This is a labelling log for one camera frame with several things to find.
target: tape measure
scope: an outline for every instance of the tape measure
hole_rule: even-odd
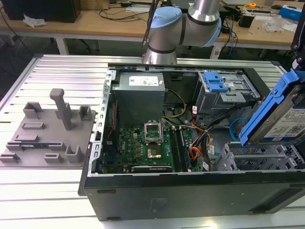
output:
[[[249,8],[256,8],[256,4],[255,3],[250,3],[250,4],[248,4],[248,5],[244,5],[244,6],[248,6]]]

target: motherboard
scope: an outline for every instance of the motherboard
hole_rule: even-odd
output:
[[[191,130],[163,127],[162,141],[147,143],[147,139],[158,138],[159,133],[158,128],[150,128],[146,133],[145,127],[120,128],[117,153],[105,155],[102,166],[104,169],[107,168],[107,172],[113,173],[140,172],[149,169],[177,172],[182,170],[180,164],[183,161],[185,169],[189,169],[191,163],[188,152],[193,141]]]

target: power supply label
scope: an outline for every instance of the power supply label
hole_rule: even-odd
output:
[[[265,135],[265,140],[294,139],[305,130],[305,109],[290,109]]]
[[[157,76],[130,76],[129,86],[159,86]]]

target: orange wire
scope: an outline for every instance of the orange wire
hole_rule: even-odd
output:
[[[196,156],[194,156],[193,150],[196,150],[196,151],[197,151]],[[190,153],[191,153],[191,156],[192,156],[192,159],[193,159],[193,160],[196,160],[196,159],[199,157],[199,155],[203,156],[203,155],[202,155],[202,152],[201,152],[197,147],[192,147],[192,148],[190,149]]]
[[[195,124],[195,121],[194,120],[192,120],[192,124],[200,131],[200,132],[204,132],[204,130],[203,129],[201,129],[199,126],[197,126],[196,124]],[[209,133],[207,133],[207,135],[208,135],[208,138],[209,138],[209,142],[208,142],[208,146],[211,144],[211,136],[209,135]]]

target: metal slotted table surface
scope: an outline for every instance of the metal slotted table surface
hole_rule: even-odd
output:
[[[99,111],[108,63],[141,63],[138,57],[59,56],[34,58],[0,102],[0,152],[24,117],[28,101],[55,109],[52,88],[65,90],[71,109]],[[285,72],[271,62],[179,59],[179,64],[255,68],[269,88]],[[81,170],[0,170],[0,228],[305,228],[305,198],[272,215],[99,222],[86,197],[77,194]]]

